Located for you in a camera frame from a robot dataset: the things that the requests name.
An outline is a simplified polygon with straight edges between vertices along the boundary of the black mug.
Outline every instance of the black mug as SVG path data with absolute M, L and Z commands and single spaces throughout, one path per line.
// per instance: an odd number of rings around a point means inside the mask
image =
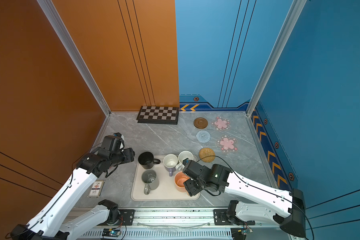
M 151 152 L 143 152 L 140 154 L 138 161 L 144 169 L 151 169 L 154 164 L 160 163 L 160 160 L 154 158 L 154 155 Z

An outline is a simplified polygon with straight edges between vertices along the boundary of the chessboard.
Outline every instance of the chessboard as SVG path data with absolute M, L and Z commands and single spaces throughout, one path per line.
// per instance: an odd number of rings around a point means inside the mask
M 179 108 L 142 106 L 137 115 L 139 123 L 177 124 Z

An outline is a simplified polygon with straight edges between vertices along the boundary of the orange bowl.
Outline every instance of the orange bowl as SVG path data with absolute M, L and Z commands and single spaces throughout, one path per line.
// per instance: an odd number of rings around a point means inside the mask
M 175 175 L 175 185 L 176 189 L 180 192 L 186 192 L 187 190 L 184 187 L 184 182 L 187 181 L 189 177 L 185 175 L 183 172 L 178 172 Z

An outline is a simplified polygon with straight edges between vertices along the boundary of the pink flower coaster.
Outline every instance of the pink flower coaster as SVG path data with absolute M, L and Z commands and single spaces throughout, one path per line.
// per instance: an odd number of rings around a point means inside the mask
M 223 130 L 229 130 L 231 129 L 230 121 L 226 118 L 216 117 L 216 120 L 212 121 L 212 126 L 215 127 L 215 129 L 219 132 Z
M 237 139 L 227 135 L 221 136 L 221 139 L 216 141 L 216 146 L 220 147 L 223 153 L 237 152 Z

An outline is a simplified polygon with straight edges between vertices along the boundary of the orange wall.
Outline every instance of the orange wall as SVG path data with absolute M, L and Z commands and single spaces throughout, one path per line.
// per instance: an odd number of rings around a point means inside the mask
M 174 0 L 53 0 L 112 111 L 179 106 Z
M 64 182 L 105 116 L 35 0 L 0 0 L 0 151 Z M 62 185 L 0 154 L 0 164 Z M 52 197 L 56 190 L 0 166 L 0 177 Z M 0 179 L 0 239 L 49 197 Z

